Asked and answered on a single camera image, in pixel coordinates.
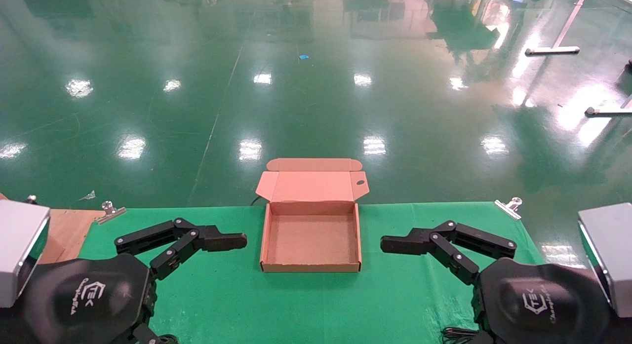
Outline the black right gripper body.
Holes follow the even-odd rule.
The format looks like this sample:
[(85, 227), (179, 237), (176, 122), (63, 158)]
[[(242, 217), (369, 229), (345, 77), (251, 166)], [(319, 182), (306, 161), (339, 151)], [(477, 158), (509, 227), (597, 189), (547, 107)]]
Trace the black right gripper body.
[(597, 344), (610, 312), (586, 269), (502, 258), (474, 284), (474, 321), (495, 344)]

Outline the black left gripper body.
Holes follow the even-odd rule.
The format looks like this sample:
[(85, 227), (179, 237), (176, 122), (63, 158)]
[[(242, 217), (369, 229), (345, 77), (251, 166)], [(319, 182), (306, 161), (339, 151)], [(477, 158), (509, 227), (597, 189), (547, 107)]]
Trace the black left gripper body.
[(149, 268), (129, 254), (44, 265), (22, 294), (22, 342), (130, 344), (154, 301)]

